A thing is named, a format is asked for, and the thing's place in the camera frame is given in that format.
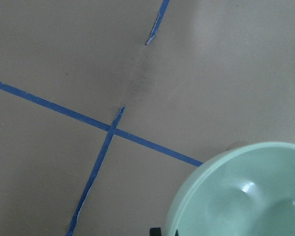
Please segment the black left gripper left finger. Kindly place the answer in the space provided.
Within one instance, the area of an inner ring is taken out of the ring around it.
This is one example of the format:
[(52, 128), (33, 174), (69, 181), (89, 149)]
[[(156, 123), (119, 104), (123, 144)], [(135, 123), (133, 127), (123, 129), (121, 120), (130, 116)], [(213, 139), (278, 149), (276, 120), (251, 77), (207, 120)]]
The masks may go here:
[(149, 236), (162, 236), (161, 228), (150, 228)]

